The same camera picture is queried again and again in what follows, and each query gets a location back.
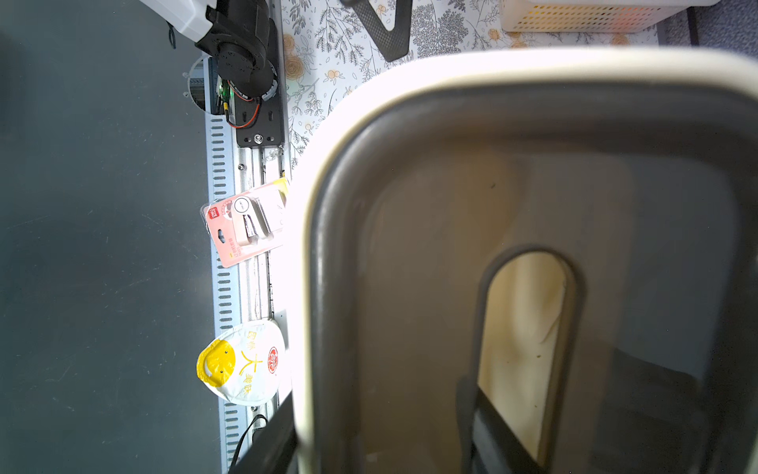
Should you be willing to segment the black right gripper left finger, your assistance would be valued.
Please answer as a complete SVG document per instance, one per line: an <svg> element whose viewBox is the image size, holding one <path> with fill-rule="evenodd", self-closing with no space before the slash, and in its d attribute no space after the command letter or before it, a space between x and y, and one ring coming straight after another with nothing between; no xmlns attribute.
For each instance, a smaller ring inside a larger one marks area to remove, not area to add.
<svg viewBox="0 0 758 474"><path fill-rule="evenodd" d="M280 408L258 430L244 455L236 450L229 473L284 474L295 473L296 430L292 396L288 395Z"/></svg>

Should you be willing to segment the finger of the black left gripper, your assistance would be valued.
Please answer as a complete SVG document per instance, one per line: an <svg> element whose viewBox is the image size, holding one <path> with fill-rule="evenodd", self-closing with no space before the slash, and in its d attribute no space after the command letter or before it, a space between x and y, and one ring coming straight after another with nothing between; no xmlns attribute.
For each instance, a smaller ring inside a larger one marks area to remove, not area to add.
<svg viewBox="0 0 758 474"><path fill-rule="evenodd" d="M355 12L386 61L398 60L409 53L413 0L396 2L394 26L391 30L385 27L368 0L341 0L341 4Z"/></svg>

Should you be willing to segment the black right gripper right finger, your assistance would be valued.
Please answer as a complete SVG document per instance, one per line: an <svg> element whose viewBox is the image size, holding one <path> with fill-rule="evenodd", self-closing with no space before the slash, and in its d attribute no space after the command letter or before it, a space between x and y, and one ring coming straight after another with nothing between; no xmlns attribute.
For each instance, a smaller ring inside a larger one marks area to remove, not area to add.
<svg viewBox="0 0 758 474"><path fill-rule="evenodd" d="M471 378L456 384L455 411L463 473L542 472Z"/></svg>

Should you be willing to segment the brown lid rounded tissue box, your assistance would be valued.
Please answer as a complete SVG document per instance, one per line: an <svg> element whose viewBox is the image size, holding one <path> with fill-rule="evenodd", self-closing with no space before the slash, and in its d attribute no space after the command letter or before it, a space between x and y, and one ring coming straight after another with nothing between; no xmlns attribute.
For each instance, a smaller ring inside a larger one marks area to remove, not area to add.
<svg viewBox="0 0 758 474"><path fill-rule="evenodd" d="M757 63L416 60L321 123L288 201L304 473L463 473L471 378L541 473L757 469Z"/></svg>

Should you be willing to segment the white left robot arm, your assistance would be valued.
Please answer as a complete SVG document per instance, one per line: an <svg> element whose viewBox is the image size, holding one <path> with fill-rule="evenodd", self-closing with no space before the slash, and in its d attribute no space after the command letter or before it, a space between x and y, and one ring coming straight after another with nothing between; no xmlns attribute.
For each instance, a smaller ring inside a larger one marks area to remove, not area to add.
<svg viewBox="0 0 758 474"><path fill-rule="evenodd" d="M274 21L266 1L144 0L179 34L214 58L218 75L242 100L266 102L276 94L278 73L268 57ZM398 1L395 23L385 28L368 1L345 1L387 61L408 54L413 4Z"/></svg>

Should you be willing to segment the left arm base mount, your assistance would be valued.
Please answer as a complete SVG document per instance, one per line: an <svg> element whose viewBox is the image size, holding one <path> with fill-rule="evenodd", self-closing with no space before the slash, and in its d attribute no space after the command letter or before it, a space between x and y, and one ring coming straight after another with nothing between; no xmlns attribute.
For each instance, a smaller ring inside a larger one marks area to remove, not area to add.
<svg viewBox="0 0 758 474"><path fill-rule="evenodd" d="M284 118L284 75L281 57L280 28L270 19L268 38L268 64L272 67L274 83L263 98L240 95L235 88L235 134L241 147L278 147L284 145L286 130Z"/></svg>

